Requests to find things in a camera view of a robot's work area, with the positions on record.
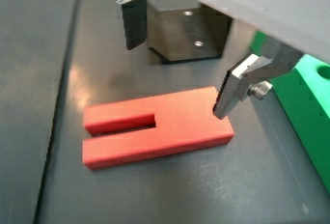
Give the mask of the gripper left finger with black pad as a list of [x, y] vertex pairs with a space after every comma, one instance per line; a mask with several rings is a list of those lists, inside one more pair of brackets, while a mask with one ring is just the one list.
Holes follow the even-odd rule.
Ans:
[[121, 8], [127, 49], [132, 50], [147, 39], [147, 0], [116, 0]]

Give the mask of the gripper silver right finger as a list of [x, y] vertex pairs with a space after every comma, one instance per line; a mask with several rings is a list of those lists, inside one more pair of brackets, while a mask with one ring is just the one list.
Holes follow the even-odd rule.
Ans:
[[248, 96], [262, 99], [272, 88], [268, 80], [292, 71], [302, 57], [301, 50], [266, 37], [260, 55], [246, 55], [227, 70], [212, 107], [214, 115], [223, 119]]

